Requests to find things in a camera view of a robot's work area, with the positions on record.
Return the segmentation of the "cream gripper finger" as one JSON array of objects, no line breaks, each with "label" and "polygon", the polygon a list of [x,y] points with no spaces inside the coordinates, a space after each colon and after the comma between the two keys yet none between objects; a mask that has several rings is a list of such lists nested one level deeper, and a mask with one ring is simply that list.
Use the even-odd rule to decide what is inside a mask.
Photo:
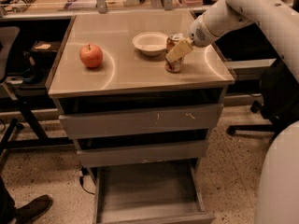
[{"label": "cream gripper finger", "polygon": [[165,55],[169,63],[179,60],[193,50],[193,40],[190,38],[183,38]]}]

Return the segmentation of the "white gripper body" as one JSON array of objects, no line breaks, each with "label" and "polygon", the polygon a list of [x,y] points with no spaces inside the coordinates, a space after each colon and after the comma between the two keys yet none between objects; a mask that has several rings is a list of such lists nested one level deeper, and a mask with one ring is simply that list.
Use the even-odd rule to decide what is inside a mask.
[{"label": "white gripper body", "polygon": [[209,32],[202,18],[197,18],[191,23],[188,36],[198,48],[207,47],[218,39],[217,36]]}]

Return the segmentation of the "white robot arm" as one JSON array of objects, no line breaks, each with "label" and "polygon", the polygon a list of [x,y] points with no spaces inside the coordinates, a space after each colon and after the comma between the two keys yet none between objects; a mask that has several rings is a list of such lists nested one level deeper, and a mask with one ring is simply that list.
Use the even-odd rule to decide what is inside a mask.
[{"label": "white robot arm", "polygon": [[[219,0],[193,21],[188,36],[165,56],[173,62],[230,31],[258,25],[299,81],[299,14],[281,0]],[[267,151],[254,224],[299,224],[299,122],[282,130]]]}]

